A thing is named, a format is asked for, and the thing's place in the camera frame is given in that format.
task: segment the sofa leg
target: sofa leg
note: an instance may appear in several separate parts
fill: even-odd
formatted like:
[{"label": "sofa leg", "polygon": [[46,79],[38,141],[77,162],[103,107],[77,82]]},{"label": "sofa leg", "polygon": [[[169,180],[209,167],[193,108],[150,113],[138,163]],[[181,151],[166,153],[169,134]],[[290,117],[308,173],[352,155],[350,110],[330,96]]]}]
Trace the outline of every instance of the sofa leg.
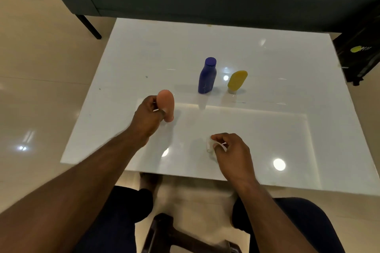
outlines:
[{"label": "sofa leg", "polygon": [[92,35],[95,36],[96,39],[102,39],[102,36],[99,34],[99,32],[95,29],[95,27],[92,26],[90,21],[84,16],[84,15],[75,15],[78,17],[80,21],[87,27],[87,29],[92,33]]}]

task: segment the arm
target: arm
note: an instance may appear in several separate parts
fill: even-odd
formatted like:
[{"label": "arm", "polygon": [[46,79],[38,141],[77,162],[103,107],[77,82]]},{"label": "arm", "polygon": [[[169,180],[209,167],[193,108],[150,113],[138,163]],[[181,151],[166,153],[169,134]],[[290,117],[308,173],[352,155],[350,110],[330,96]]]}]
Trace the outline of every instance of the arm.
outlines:
[{"label": "arm", "polygon": [[236,134],[221,133],[211,138],[224,177],[239,194],[248,213],[257,245],[262,253],[317,253],[269,193],[256,180],[249,147]]},{"label": "arm", "polygon": [[130,159],[159,127],[165,112],[154,109],[155,96],[145,98],[124,132],[0,214],[1,251],[71,251]]}]

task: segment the blue bottle cap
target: blue bottle cap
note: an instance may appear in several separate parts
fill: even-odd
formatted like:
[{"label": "blue bottle cap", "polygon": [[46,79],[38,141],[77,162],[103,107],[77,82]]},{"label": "blue bottle cap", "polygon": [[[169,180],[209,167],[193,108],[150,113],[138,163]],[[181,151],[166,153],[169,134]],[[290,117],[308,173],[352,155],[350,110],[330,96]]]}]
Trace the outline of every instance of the blue bottle cap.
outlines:
[{"label": "blue bottle cap", "polygon": [[207,66],[214,67],[216,65],[216,59],[214,57],[208,57],[204,63]]}]

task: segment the blue bottle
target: blue bottle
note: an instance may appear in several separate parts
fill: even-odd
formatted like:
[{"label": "blue bottle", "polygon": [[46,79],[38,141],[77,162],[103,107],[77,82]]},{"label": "blue bottle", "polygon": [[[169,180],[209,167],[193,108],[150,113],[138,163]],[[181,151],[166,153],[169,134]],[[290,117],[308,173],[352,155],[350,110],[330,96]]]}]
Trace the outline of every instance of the blue bottle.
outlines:
[{"label": "blue bottle", "polygon": [[198,92],[205,94],[212,90],[216,78],[216,59],[214,57],[206,58],[204,67],[199,76]]}]

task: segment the forearm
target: forearm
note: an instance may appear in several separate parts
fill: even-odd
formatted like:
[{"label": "forearm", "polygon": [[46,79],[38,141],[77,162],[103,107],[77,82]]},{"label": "forearm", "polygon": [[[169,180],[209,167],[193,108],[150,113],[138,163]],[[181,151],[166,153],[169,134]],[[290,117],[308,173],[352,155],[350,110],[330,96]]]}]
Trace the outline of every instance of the forearm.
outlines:
[{"label": "forearm", "polygon": [[257,181],[237,190],[261,253],[317,253]]},{"label": "forearm", "polygon": [[0,215],[2,252],[70,251],[140,148],[128,130]]}]

